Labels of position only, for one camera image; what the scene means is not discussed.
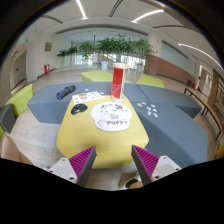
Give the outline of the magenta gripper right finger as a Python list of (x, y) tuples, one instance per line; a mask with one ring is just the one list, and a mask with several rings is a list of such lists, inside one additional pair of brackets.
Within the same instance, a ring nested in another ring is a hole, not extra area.
[(131, 155), (138, 169), (143, 185), (150, 184), (152, 182), (152, 174), (159, 161), (159, 157), (146, 149), (135, 145), (132, 146)]

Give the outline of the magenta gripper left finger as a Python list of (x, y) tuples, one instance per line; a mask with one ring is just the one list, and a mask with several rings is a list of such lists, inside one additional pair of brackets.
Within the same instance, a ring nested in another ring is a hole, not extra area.
[(96, 156), (96, 147), (92, 146), (69, 159), (78, 178), (77, 185), (81, 187), (86, 186)]

